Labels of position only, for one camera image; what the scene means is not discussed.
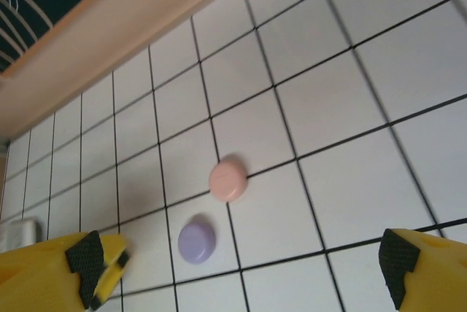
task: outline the purple disc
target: purple disc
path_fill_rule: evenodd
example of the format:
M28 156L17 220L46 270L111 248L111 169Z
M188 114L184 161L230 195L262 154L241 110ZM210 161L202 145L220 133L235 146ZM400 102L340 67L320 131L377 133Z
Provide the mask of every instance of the purple disc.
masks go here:
M191 222L178 236L178 249L183 259L195 265L205 262L216 246L216 237L208 223Z

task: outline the wooden frame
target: wooden frame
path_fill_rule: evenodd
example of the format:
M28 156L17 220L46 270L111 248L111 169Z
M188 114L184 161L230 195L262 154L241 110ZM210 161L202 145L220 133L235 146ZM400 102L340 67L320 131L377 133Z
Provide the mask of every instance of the wooden frame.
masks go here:
M82 0L75 8L67 13L62 19L60 19L47 33L44 34L38 41L33 44L24 55L19 57L13 62L7 70L1 74L2 79L8 79L17 70L21 68L31 57L33 57L38 51L41 50L49 41L53 40L54 37L60 34L73 20L75 20L82 12L84 12L90 5L96 0Z
M93 3L11 79L0 80L0 135L20 136L210 1Z

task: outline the black rubber pad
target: black rubber pad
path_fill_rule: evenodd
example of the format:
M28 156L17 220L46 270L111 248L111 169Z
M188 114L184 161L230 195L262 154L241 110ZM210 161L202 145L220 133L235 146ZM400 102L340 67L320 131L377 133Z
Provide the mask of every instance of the black rubber pad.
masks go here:
M420 249L392 230L386 230L379 247L379 266L396 310L401 308L406 295L404 276L413 272Z
M97 296L95 296L90 302L90 309L93 311L97 311L101 306L102 306L102 302Z
M80 275L80 297L85 309L94 296L104 266L104 250L99 233L94 230L65 251L66 260L72 273Z
M124 250L122 254L120 255L120 257L118 257L117 264L120 266L120 268L123 269L129 260L130 260L130 255L128 254L128 252Z

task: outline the white object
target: white object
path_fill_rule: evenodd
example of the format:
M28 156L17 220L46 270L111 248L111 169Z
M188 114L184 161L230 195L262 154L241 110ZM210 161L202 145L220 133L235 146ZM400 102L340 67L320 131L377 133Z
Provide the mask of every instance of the white object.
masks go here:
M0 228L0 253L42 241L41 227L33 219L12 221Z

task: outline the round button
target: round button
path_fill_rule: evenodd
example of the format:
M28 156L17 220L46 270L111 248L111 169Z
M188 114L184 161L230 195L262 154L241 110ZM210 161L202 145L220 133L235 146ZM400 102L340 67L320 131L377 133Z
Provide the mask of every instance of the round button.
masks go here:
M247 172L236 161L221 161L209 175L209 188L222 201L236 200L247 189Z
M216 246L216 237L209 223L191 222L178 237L178 249L183 259L194 265L205 262Z

